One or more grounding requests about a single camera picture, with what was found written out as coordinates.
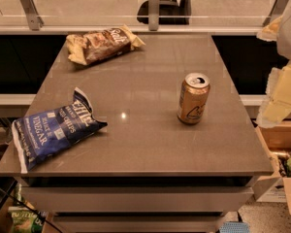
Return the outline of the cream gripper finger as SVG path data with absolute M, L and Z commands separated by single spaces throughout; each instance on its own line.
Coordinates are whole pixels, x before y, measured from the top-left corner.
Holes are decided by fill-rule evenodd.
M 291 114 L 291 63 L 282 69 L 273 68 L 268 77 L 266 98 L 263 100 L 257 124 L 273 128 Z
M 276 41 L 276 35 L 282 21 L 282 17 L 278 17 L 263 27 L 256 35 L 260 40 L 271 42 Z

